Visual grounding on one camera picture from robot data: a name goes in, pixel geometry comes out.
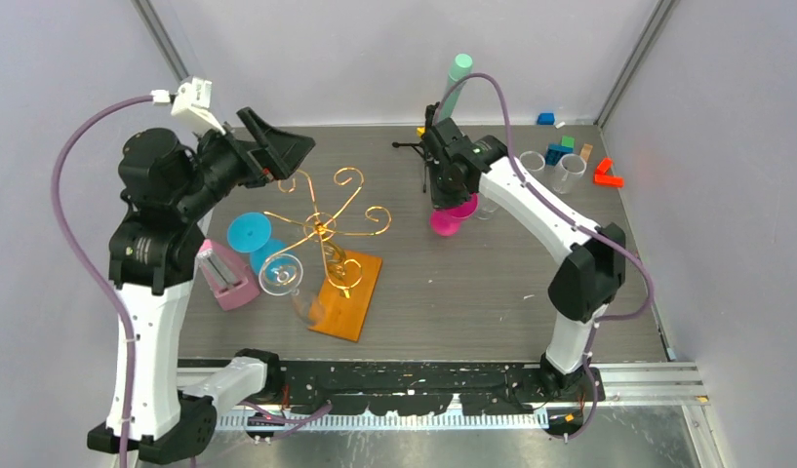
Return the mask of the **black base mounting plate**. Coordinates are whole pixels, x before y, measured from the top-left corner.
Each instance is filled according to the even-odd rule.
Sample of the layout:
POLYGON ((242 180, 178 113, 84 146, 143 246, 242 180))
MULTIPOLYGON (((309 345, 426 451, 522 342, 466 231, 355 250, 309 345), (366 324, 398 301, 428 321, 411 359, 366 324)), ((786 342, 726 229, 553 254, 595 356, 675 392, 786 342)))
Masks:
POLYGON ((268 390, 249 396, 254 404, 311 414, 331 405, 333 415, 525 414, 545 403, 582 403, 603 398, 582 372, 561 388, 537 365, 482 362, 283 361, 268 390))

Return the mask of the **red plastic block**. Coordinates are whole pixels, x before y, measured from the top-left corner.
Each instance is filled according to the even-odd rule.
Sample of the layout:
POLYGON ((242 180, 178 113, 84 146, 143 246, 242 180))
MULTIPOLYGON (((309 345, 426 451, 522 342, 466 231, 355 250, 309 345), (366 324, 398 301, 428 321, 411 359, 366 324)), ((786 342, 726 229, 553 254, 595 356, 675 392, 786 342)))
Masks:
POLYGON ((613 165, 614 161, 611 158, 603 158, 594 171, 593 183, 600 186, 623 188, 624 179, 612 173, 613 165))

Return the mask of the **tan wooden block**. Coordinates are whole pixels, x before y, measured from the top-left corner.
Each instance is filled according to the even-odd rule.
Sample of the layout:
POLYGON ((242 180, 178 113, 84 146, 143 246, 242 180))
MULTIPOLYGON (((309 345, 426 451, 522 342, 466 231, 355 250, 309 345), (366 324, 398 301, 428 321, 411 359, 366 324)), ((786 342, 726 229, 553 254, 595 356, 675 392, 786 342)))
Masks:
POLYGON ((590 143, 585 143, 582 146, 578 155, 585 163, 587 163, 591 156, 592 150, 593 150, 593 145, 590 143))

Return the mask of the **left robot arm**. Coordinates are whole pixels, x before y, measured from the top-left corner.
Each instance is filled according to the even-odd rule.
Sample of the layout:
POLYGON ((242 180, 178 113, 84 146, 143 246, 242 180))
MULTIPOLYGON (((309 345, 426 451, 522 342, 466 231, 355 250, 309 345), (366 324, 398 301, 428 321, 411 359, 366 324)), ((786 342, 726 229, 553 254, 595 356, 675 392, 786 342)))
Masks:
POLYGON ((314 148, 309 136, 274 128, 245 107, 248 131, 208 130, 196 147, 165 128, 131 136, 118 174, 127 211, 112 234, 107 285, 123 305, 116 393, 90 449, 134 450, 168 465, 201 454, 217 419, 250 397, 275 402, 284 388, 278 355, 245 348, 202 382, 177 384, 184 289, 193 283, 205 237, 200 219, 234 188, 290 178, 314 148))

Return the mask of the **mint green microphone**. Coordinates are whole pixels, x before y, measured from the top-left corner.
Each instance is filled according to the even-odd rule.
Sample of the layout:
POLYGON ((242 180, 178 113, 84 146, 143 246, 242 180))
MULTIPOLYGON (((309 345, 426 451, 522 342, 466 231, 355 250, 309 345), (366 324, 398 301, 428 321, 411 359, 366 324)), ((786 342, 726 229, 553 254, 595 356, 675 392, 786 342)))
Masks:
POLYGON ((450 118, 458 102, 462 85, 456 83, 473 71, 473 58, 469 54, 457 54, 448 71, 448 81, 445 91, 453 88, 454 90, 443 100, 440 107, 439 117, 441 120, 450 118))

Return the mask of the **clear wine glass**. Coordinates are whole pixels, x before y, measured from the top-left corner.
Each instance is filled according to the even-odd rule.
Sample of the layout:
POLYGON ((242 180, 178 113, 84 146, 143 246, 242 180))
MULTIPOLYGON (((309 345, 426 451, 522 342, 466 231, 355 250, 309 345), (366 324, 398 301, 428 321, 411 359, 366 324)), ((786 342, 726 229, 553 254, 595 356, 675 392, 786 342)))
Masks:
POLYGON ((488 220, 491 219, 496 211, 499 209, 499 204, 490 199, 488 196, 478 193, 477 194, 477 208, 472 215, 476 219, 488 220))
POLYGON ((580 155, 569 153, 561 157, 550 176, 551 189, 558 194, 570 193, 587 170, 587 162, 580 155))
POLYGON ((521 166, 537 181, 542 182, 545 175, 546 163, 543 155, 537 151, 529 150, 519 156, 521 166))
POLYGON ((325 318, 325 308, 305 277, 304 267, 296 256, 276 253, 262 264, 259 284, 270 295, 287 297, 296 316, 307 327, 314 327, 325 318))

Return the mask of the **pink metronome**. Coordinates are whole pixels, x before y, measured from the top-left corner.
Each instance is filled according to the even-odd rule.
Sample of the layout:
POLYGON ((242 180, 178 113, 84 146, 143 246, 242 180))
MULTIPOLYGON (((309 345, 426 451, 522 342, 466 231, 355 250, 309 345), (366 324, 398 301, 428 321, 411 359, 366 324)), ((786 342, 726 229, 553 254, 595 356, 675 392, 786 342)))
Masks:
POLYGON ((232 249, 206 239, 196 255, 196 264, 223 311, 235 310, 259 297, 251 266, 232 249))

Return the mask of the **pink wine glass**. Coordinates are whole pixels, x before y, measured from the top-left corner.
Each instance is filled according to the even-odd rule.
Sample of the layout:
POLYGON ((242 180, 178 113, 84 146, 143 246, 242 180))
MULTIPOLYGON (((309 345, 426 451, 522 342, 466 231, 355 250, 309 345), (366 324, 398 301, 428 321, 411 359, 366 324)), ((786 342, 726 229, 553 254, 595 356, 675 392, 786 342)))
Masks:
POLYGON ((434 210, 429 219, 430 227, 439 236, 453 236, 462 223, 476 212, 478 205, 478 196, 472 194, 467 202, 455 208, 434 210))

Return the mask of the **orange wooden rack base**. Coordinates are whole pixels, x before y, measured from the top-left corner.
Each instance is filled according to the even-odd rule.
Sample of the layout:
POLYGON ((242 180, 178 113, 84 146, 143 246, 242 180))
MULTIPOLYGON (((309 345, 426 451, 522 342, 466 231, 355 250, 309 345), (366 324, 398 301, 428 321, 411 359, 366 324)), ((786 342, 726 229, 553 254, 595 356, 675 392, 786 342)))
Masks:
POLYGON ((314 325, 308 328, 329 336, 357 342, 373 299, 382 258, 367 253, 345 251, 342 282, 330 275, 310 310, 314 325))

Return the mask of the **black tripod mic stand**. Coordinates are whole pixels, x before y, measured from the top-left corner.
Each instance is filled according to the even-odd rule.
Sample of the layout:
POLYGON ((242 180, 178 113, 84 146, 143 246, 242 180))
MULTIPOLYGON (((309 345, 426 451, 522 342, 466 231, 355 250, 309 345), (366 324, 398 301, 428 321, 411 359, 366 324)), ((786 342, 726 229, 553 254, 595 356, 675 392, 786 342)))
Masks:
POLYGON ((431 156, 430 156, 428 150, 426 149, 426 147, 425 147, 425 145, 424 145, 424 143, 422 141, 422 136, 425 133, 425 131, 428 130, 432 126, 433 117, 434 117, 436 111, 439 109, 440 105, 441 105, 441 102, 437 101, 435 103, 428 104, 426 106, 425 113, 424 113, 424 124, 423 124, 422 127, 417 128, 418 142, 393 141, 391 143, 391 146, 393 148, 395 148, 395 149, 399 149, 399 148, 411 148, 411 149, 413 149, 417 153, 417 155, 422 159, 422 161, 423 161, 423 177, 422 177, 422 189, 421 190, 422 190, 423 193, 427 192, 428 182, 429 182, 429 164, 431 163, 432 159, 431 159, 431 156))

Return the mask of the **blue lego brick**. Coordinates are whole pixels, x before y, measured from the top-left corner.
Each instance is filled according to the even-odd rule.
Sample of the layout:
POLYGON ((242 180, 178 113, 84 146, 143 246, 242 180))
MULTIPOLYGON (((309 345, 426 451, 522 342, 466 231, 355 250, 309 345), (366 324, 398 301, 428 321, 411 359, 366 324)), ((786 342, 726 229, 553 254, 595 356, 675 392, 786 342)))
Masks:
POLYGON ((544 152, 544 161, 547 166, 556 166, 561 158, 567 154, 572 154, 574 149, 558 143, 550 143, 544 152))

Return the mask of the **blue wine glass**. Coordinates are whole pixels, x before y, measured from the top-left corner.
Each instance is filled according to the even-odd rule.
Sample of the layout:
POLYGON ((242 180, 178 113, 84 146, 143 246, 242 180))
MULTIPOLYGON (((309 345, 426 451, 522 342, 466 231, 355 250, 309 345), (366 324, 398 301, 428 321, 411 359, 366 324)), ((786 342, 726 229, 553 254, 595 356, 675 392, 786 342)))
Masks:
POLYGON ((256 275, 264 269, 267 279, 275 278, 275 270, 284 266, 286 260, 273 254, 286 248, 286 244, 272 235, 272 225, 265 214, 248 212, 237 216, 226 231, 229 247, 240 254, 248 254, 250 266, 256 275))

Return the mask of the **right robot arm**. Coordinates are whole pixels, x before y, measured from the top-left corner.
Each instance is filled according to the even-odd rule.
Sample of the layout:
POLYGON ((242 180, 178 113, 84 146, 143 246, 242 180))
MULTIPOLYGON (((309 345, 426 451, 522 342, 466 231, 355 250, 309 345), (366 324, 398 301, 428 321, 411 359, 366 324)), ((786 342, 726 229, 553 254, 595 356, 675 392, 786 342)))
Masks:
POLYGON ((479 196, 485 196, 533 234, 557 262, 547 290, 557 319, 538 377, 547 396, 568 399, 579 389, 589 362, 585 347, 593 322, 624 283, 624 231, 575 212, 510 158, 506 145, 494 136, 471 140, 446 118, 426 124, 420 140, 437 225, 470 216, 479 196))

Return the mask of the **blue block by wall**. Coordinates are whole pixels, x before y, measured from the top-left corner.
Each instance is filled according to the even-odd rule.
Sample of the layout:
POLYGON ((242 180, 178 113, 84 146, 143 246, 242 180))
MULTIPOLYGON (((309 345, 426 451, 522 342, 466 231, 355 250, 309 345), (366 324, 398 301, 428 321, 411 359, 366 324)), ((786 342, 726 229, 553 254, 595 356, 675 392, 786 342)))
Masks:
POLYGON ((556 123, 556 116, 553 112, 541 112, 536 120, 540 126, 554 126, 556 123))

